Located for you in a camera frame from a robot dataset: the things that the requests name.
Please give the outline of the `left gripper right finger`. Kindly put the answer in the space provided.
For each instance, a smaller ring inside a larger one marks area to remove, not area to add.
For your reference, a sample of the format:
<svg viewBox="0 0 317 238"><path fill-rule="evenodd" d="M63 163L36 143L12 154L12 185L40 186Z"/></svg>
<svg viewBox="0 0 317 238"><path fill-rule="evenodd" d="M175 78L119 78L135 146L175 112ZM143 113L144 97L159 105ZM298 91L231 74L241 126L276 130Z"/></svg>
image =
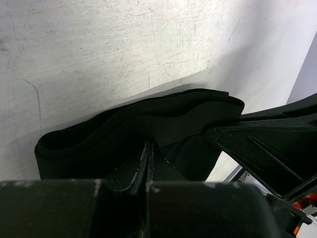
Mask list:
<svg viewBox="0 0 317 238"><path fill-rule="evenodd" d="M253 185L188 181L151 143L146 184L149 238L277 238L270 206Z"/></svg>

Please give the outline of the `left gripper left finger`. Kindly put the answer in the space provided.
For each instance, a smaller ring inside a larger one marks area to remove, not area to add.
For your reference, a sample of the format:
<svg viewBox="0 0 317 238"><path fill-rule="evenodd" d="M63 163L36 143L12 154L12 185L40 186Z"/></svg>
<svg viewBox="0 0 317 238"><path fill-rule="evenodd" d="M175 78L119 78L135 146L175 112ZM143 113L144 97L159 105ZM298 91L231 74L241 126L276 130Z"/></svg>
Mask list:
<svg viewBox="0 0 317 238"><path fill-rule="evenodd" d="M0 184L3 238L140 238L150 142L124 151L106 178Z"/></svg>

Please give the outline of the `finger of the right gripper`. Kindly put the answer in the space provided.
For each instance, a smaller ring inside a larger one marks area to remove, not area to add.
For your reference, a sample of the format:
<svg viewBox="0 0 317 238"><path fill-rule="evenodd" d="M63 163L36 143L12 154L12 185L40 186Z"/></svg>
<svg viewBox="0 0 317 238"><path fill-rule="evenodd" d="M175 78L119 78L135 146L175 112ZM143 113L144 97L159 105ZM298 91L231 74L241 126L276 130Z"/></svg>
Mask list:
<svg viewBox="0 0 317 238"><path fill-rule="evenodd" d="M317 190L317 96L211 126L204 137L280 198Z"/></svg>

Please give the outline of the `black underwear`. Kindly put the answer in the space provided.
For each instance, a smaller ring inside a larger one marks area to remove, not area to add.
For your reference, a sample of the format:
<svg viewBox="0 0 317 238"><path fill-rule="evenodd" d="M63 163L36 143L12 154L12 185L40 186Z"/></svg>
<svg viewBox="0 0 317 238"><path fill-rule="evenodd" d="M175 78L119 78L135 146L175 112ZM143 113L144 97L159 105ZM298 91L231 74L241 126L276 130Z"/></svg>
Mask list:
<svg viewBox="0 0 317 238"><path fill-rule="evenodd" d="M147 140L164 147L240 117L244 102L227 92L191 89L104 111L43 135L35 157L41 179L104 178Z"/></svg>

